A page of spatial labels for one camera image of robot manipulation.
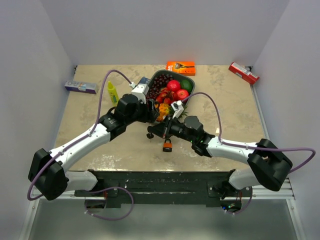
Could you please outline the yellow glue bottle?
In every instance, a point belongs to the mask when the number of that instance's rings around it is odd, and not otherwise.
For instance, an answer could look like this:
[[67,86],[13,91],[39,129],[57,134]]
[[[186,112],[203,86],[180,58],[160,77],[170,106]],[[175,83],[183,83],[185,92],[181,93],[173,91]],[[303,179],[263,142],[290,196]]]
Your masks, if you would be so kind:
[[112,104],[116,106],[119,101],[119,96],[118,96],[116,87],[110,81],[107,82],[107,91]]

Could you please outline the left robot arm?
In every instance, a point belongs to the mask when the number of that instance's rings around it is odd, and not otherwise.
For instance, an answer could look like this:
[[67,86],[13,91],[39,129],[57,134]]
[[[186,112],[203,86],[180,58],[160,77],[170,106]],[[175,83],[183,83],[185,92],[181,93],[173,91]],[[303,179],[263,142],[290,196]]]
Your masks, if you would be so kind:
[[28,174],[30,186],[36,187],[49,201],[67,191],[81,190],[99,196],[104,184],[93,172],[70,168],[94,149],[123,134],[130,124],[153,123],[158,116],[154,100],[143,102],[133,94],[125,94],[116,107],[98,116],[94,125],[78,137],[50,151],[43,148],[36,151]]

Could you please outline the purple white toothpaste box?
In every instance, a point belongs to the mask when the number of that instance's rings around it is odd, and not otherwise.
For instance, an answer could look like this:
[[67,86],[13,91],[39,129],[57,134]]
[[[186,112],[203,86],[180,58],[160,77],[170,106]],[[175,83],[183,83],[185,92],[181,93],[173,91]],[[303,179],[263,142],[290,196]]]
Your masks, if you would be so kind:
[[86,94],[97,94],[99,87],[96,83],[81,82],[81,81],[67,81],[64,84],[67,91],[86,93]]

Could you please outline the red strawberry cluster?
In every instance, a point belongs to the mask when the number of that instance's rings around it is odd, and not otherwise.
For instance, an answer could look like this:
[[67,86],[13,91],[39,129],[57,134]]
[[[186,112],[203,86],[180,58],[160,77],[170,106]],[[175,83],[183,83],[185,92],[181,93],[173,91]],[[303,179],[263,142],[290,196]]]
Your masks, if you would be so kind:
[[170,105],[171,103],[178,100],[178,95],[174,92],[169,90],[167,87],[164,87],[160,90],[160,92],[155,94],[155,102],[159,104],[167,104]]

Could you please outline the dark red grape bunch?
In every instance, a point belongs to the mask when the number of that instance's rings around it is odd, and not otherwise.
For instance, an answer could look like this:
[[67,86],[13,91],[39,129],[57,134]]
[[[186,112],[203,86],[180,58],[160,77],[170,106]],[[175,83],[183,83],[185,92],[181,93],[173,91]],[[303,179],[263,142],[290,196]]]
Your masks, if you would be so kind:
[[161,74],[160,76],[155,77],[153,83],[149,86],[146,98],[156,100],[157,97],[162,96],[162,93],[164,93],[164,96],[169,94],[170,91],[167,88],[167,84],[173,79],[173,76],[169,74]]

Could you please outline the large black key bunch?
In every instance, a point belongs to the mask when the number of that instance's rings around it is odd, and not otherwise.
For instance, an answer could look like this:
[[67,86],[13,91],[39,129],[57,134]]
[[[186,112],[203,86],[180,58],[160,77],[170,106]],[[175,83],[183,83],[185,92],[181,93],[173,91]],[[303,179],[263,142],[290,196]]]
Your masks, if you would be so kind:
[[151,142],[152,142],[152,140],[153,140],[153,138],[154,138],[155,136],[154,136],[154,134],[153,134],[153,133],[148,132],[148,133],[146,134],[146,137],[149,139],[149,142],[151,143]]

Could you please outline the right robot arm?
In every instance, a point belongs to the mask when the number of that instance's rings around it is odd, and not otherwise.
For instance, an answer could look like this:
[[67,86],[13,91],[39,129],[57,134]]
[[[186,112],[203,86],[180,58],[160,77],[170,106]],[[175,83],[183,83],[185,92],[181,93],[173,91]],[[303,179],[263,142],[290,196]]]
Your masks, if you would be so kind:
[[163,139],[177,137],[191,143],[200,156],[225,158],[248,165],[246,169],[231,170],[226,180],[216,189],[227,196],[235,196],[241,189],[262,185],[277,192],[287,178],[293,163],[270,140],[259,142],[224,142],[204,130],[196,116],[188,116],[183,122],[171,117],[147,128],[147,137]]

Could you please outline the red apple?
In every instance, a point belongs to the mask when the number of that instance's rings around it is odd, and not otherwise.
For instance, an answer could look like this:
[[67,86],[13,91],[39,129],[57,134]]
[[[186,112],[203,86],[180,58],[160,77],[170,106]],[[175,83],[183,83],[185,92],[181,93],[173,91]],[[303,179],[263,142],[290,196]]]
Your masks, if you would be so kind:
[[190,95],[189,92],[185,89],[179,89],[175,92],[175,94],[178,101],[183,101]]

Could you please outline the orange black padlock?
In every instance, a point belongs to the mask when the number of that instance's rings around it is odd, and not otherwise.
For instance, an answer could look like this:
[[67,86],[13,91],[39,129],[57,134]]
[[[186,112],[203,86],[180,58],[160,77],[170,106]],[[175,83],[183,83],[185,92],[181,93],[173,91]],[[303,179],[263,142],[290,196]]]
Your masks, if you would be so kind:
[[162,151],[166,152],[166,153],[170,153],[170,152],[172,152],[172,150],[173,150],[172,142],[169,138],[166,138],[163,143]]

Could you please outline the red pomegranate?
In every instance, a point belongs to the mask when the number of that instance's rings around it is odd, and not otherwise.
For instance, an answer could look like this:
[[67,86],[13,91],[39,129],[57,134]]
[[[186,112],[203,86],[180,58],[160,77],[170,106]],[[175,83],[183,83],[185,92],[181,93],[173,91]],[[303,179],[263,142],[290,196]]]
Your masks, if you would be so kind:
[[177,80],[171,80],[166,85],[167,89],[171,92],[176,92],[181,89],[181,84]]

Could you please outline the blue blister pack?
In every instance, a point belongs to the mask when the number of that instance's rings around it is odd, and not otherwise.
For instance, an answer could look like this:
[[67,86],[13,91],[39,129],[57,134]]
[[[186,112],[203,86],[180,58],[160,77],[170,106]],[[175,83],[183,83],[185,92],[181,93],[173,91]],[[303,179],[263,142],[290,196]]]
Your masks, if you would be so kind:
[[144,86],[148,86],[148,87],[149,87],[149,86],[150,86],[150,82],[151,82],[151,80],[150,80],[149,78],[143,76],[143,77],[139,80],[138,85],[144,85]]

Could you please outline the red white box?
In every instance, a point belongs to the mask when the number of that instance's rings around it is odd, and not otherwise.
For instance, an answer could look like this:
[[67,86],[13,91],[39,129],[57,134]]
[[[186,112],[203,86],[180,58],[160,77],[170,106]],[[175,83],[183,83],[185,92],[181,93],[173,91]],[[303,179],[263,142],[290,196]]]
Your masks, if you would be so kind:
[[251,85],[254,85],[260,79],[259,76],[253,74],[250,70],[237,64],[236,62],[232,62],[228,70]]

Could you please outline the grey fruit tray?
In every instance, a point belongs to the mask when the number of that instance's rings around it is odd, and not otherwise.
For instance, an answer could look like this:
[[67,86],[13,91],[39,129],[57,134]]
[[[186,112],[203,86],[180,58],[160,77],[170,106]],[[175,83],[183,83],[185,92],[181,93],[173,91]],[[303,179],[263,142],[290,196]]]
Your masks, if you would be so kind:
[[[176,81],[179,81],[179,82],[181,82],[182,80],[188,80],[188,81],[190,81],[190,83],[193,85],[193,89],[192,89],[192,92],[189,94],[189,96],[194,92],[196,85],[195,85],[194,81],[193,81],[191,78],[189,78],[189,77],[187,77],[187,76],[184,76],[184,75],[181,75],[181,74],[179,74],[179,73],[175,73],[175,72],[173,72],[173,71],[168,71],[168,70],[159,70],[159,71],[157,71],[157,72],[153,75],[153,77],[150,79],[150,85],[151,85],[151,83],[153,83],[155,77],[159,77],[159,76],[162,75],[162,74],[172,75],[172,76],[173,76],[173,80],[176,80]],[[187,107],[188,100],[185,98],[182,102],[184,103],[184,106]]]

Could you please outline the orange razor box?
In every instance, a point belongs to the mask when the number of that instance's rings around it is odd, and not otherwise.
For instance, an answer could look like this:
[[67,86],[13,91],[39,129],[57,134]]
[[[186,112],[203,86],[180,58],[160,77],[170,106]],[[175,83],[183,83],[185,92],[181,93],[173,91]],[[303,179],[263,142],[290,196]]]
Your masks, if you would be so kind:
[[168,61],[166,63],[166,70],[184,76],[195,76],[196,64],[193,61]]

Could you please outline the green avocado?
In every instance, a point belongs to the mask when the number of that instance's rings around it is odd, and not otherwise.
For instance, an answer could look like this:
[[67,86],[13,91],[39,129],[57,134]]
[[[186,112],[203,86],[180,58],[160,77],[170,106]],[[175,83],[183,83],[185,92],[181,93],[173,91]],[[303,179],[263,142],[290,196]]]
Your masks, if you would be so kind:
[[193,90],[193,85],[190,81],[184,79],[180,81],[180,88],[186,90],[190,94]]

